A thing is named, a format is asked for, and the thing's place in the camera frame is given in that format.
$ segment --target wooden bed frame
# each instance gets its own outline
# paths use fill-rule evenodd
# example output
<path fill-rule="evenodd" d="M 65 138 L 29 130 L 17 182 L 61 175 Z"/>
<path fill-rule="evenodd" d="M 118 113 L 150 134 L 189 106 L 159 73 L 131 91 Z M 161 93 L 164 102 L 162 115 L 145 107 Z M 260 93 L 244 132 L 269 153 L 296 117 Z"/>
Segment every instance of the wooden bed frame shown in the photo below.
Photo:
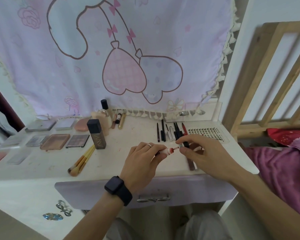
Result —
<path fill-rule="evenodd" d="M 267 128 L 300 128 L 300 105 L 287 121 L 271 122 L 285 95 L 300 74 L 300 55 L 259 123 L 241 124 L 252 98 L 285 33 L 300 33 L 300 21 L 265 23 L 252 40 L 222 121 L 235 138 L 260 137 Z"/>

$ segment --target pink bow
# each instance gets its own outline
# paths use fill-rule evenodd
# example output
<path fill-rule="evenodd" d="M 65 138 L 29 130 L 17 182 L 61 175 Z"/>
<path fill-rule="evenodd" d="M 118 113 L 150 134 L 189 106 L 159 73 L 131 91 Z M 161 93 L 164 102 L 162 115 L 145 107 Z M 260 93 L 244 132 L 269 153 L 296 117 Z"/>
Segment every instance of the pink bow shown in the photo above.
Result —
<path fill-rule="evenodd" d="M 134 34 L 134 32 L 132 31 L 132 29 L 130 29 L 130 35 L 127 36 L 127 39 L 129 41 L 129 44 L 131 44 L 132 38 L 135 38 L 136 35 Z"/>
<path fill-rule="evenodd" d="M 109 38 L 111 37 L 111 35 L 112 35 L 113 33 L 117 33 L 117 32 L 118 32 L 118 30 L 117 30 L 115 24 L 112 26 L 112 29 L 107 28 L 107 30 L 108 30 L 108 36 L 109 36 Z"/>
<path fill-rule="evenodd" d="M 118 2 L 118 0 L 114 0 L 113 1 L 113 6 L 110 6 L 109 9 L 112 12 L 113 16 L 116 14 L 116 8 L 120 7 L 120 3 Z"/>

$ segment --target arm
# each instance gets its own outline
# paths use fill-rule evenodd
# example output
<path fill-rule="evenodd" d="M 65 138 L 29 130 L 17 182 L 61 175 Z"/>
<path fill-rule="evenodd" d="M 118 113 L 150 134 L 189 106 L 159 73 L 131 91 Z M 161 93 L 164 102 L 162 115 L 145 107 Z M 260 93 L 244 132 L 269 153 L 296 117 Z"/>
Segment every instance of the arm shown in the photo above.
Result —
<path fill-rule="evenodd" d="M 201 135 L 187 135 L 176 143 L 184 141 L 192 144 L 190 149 L 180 148 L 180 152 L 192 159 L 205 173 L 234 186 L 274 239 L 300 239 L 300 214 L 272 193 L 257 175 L 242 168 L 219 141 Z M 193 151 L 198 147 L 203 147 L 204 151 Z"/>
<path fill-rule="evenodd" d="M 165 154 L 155 156 L 166 146 L 149 144 L 152 147 L 145 142 L 132 147 L 121 171 L 120 178 L 132 194 L 150 183 L 158 164 L 167 157 Z M 64 240 L 102 240 L 123 206 L 124 203 L 118 196 L 105 191 Z"/>

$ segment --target leg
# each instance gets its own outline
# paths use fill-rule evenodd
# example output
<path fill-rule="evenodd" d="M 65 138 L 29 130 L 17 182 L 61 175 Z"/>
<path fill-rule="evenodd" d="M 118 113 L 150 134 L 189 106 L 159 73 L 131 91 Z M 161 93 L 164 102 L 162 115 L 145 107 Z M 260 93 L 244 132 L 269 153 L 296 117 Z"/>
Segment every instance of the leg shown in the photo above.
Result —
<path fill-rule="evenodd" d="M 176 240 L 232 240 L 222 218 L 213 210 L 193 215 L 176 231 Z"/>
<path fill-rule="evenodd" d="M 121 218 L 116 218 L 110 226 L 107 234 L 107 240 L 141 240 L 142 238 L 136 231 Z"/>

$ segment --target watch face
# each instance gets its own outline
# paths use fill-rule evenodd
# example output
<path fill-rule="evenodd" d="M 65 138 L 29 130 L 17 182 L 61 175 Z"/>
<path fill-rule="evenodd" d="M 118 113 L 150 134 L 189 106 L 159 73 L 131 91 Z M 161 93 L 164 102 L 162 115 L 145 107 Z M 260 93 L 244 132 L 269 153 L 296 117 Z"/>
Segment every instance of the watch face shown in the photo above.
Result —
<path fill-rule="evenodd" d="M 109 193 L 115 193 L 124 184 L 123 180 L 119 177 L 112 177 L 106 184 L 105 188 Z"/>

